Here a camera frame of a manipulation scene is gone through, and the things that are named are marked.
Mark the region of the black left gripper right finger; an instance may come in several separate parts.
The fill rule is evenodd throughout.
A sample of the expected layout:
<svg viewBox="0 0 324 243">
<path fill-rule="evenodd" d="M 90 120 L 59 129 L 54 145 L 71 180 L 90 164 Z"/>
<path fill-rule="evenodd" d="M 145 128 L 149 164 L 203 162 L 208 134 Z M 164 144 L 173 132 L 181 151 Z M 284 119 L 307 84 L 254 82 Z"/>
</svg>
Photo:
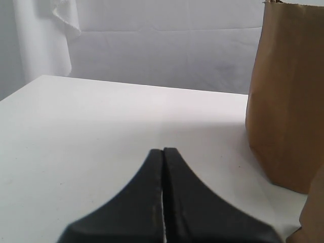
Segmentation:
<svg viewBox="0 0 324 243">
<path fill-rule="evenodd" d="M 167 242 L 281 242 L 272 226 L 212 192 L 176 148 L 163 150 Z"/>
</svg>

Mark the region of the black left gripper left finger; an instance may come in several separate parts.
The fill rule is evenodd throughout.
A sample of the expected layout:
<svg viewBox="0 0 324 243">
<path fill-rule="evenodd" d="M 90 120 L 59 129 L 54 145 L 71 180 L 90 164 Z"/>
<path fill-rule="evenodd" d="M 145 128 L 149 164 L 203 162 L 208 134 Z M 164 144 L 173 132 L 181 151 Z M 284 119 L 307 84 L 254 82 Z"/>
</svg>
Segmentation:
<svg viewBox="0 0 324 243">
<path fill-rule="evenodd" d="M 59 242 L 161 242 L 162 151 L 150 150 L 131 181 L 109 202 L 69 224 Z"/>
</svg>

